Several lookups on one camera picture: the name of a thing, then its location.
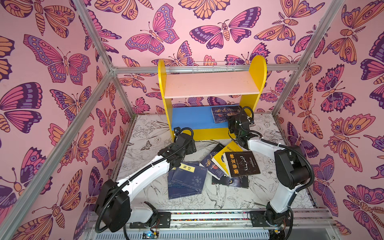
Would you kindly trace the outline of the dark blue portrait book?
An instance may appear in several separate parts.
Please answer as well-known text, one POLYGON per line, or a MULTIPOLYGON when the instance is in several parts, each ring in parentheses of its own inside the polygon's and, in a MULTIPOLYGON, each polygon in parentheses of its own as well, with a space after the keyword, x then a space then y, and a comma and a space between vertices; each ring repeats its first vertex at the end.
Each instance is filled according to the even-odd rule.
POLYGON ((227 122, 230 117, 236 116, 241 112, 240 106, 216 106, 211 107, 215 124, 227 122))

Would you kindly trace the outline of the purple book gold characters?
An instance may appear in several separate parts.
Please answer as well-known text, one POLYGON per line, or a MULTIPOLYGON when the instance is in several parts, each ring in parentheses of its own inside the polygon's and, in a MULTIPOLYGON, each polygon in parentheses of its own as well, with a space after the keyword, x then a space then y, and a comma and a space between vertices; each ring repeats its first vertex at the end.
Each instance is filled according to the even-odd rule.
POLYGON ((217 144, 213 150, 200 161, 200 166, 206 168, 208 174, 212 175, 217 180, 220 180, 222 177, 227 177, 225 172, 213 161, 214 156, 223 148, 223 144, 217 144))

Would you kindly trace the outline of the yellow cartoon book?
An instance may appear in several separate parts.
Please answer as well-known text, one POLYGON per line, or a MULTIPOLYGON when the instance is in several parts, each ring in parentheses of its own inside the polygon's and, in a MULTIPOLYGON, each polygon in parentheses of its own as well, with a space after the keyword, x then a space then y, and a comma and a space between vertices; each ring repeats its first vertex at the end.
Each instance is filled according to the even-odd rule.
POLYGON ((226 145, 223 149, 221 149, 217 154, 215 154, 212 158, 212 161, 218 166, 220 170, 222 170, 226 177, 230 177, 230 170, 228 161, 225 160, 225 153, 229 152, 242 152, 243 149, 238 146, 234 141, 231 141, 228 145, 226 145))

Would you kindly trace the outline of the black book orange title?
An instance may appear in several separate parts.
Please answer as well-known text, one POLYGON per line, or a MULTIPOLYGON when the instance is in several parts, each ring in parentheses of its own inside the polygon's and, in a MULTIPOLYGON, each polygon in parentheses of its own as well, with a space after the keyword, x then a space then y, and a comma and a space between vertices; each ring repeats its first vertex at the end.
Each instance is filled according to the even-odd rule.
POLYGON ((226 164, 229 177, 244 177, 249 175, 258 175, 261 173, 254 153, 245 152, 226 152, 222 156, 226 164))

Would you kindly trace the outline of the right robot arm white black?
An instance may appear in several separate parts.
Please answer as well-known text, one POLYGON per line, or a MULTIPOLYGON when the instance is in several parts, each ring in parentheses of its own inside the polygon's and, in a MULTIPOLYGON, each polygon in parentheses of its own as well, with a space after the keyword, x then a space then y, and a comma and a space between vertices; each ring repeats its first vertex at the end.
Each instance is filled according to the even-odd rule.
POLYGON ((279 185, 267 203, 265 213, 258 214, 255 221, 280 228, 293 223, 292 203, 299 192, 314 183, 315 174, 299 146, 274 143, 266 140, 261 133, 251 130, 254 116, 250 107, 242 108, 237 115, 229 117, 229 133, 235 135, 236 142, 242 148, 274 160, 279 185))

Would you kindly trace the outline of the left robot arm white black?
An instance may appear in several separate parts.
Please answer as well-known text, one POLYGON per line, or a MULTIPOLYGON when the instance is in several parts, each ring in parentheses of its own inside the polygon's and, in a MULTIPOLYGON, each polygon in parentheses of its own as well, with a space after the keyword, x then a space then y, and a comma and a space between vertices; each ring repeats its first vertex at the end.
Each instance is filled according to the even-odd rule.
POLYGON ((145 228, 156 225, 158 210, 148 202, 137 204, 133 200, 158 177, 180 167, 185 156, 197 151, 191 128, 175 128, 175 131, 173 143, 161 149, 147 165, 128 177, 103 184, 94 210, 98 216, 97 234, 106 230, 114 233, 126 229, 127 224, 140 224, 145 228))

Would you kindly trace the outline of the navy book yellow label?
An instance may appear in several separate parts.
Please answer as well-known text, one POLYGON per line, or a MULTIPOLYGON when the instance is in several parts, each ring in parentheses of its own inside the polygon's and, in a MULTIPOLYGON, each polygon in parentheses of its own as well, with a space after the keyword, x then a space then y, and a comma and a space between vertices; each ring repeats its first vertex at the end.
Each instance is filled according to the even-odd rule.
POLYGON ((204 188, 208 170, 201 166, 181 164, 172 177, 171 182, 196 191, 204 188))

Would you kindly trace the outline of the navy book underneath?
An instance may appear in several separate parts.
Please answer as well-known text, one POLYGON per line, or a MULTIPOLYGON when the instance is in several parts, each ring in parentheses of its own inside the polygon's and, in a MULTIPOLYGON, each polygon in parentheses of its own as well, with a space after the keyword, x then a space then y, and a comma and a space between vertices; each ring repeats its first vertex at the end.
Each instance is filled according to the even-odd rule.
POLYGON ((184 187, 177 183, 172 183, 174 173, 177 168, 172 168, 168 174, 168 197, 169 200, 199 195, 202 191, 197 191, 188 187, 184 187))

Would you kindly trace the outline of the yellow pink blue bookshelf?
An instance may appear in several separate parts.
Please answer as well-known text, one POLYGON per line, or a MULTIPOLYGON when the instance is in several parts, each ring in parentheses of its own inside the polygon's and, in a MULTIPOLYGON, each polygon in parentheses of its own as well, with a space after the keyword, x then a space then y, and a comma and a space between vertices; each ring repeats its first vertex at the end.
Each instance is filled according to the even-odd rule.
POLYGON ((211 106, 174 108, 174 99, 239 95, 240 106, 255 111, 267 80, 267 63, 256 56, 248 71, 169 75, 163 60, 158 63, 159 86, 170 133, 191 128, 196 141, 229 139, 228 124, 214 122, 211 106))

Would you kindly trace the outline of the black wolf eye book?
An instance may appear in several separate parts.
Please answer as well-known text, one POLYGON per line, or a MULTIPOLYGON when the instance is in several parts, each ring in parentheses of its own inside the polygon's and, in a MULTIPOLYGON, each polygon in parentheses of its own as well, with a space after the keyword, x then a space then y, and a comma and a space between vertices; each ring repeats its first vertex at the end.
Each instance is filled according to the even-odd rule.
POLYGON ((235 188, 244 188, 248 189, 249 188, 249 180, 247 176, 244 177, 221 177, 219 180, 212 177, 212 184, 213 185, 223 185, 223 186, 228 186, 228 187, 235 187, 235 188))

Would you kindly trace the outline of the small green circuit board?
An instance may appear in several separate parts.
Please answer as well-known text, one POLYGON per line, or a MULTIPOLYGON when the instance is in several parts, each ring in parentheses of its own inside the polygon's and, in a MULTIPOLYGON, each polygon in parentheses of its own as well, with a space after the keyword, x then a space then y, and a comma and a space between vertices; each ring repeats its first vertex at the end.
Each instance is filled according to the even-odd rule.
POLYGON ((152 240, 152 239, 158 239, 159 233, 158 232, 143 232, 142 239, 143 240, 152 240))

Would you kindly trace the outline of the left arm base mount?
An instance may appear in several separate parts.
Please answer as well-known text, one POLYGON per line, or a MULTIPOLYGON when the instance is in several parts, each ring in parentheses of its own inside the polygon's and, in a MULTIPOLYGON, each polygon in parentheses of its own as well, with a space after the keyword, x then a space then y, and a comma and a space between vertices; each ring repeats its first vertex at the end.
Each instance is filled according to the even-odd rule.
POLYGON ((146 223, 130 223, 130 229, 169 229, 171 227, 171 212, 159 212, 153 214, 146 223))

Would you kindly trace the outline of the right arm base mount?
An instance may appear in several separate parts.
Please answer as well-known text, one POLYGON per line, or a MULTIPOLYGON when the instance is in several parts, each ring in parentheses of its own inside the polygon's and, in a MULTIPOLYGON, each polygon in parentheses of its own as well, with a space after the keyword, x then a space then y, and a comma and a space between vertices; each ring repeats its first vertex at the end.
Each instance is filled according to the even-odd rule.
POLYGON ((293 212, 288 210, 276 213, 274 210, 250 211, 247 215, 253 227, 279 228, 290 226, 293 220, 293 212))

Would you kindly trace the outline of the aluminium front rail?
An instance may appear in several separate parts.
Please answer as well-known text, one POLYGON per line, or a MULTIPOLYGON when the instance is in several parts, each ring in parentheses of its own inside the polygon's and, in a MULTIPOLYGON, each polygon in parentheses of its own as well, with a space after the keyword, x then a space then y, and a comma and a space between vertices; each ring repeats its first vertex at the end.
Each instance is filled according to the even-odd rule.
POLYGON ((290 226, 312 229, 328 228, 334 225, 334 220, 328 210, 325 209, 293 209, 293 220, 290 226, 279 228, 253 227, 247 215, 250 211, 264 211, 264 209, 254 210, 219 210, 219 211, 159 211, 171 212, 171 227, 169 230, 181 229, 218 229, 218 228, 262 228, 262 229, 285 229, 290 226))

